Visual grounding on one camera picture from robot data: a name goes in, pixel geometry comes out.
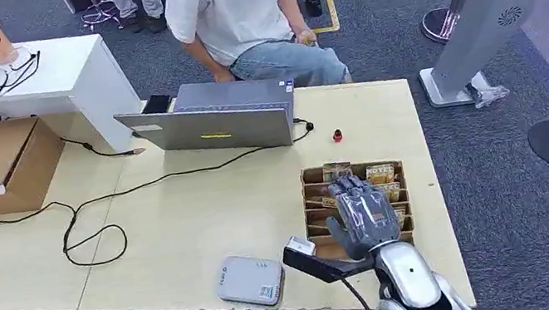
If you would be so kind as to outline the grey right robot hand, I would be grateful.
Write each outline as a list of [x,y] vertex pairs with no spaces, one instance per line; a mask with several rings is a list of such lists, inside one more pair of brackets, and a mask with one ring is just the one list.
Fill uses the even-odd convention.
[[364,260],[374,248],[399,239],[399,220],[383,191],[354,175],[332,181],[327,191],[338,217],[327,218],[326,226],[350,259]]

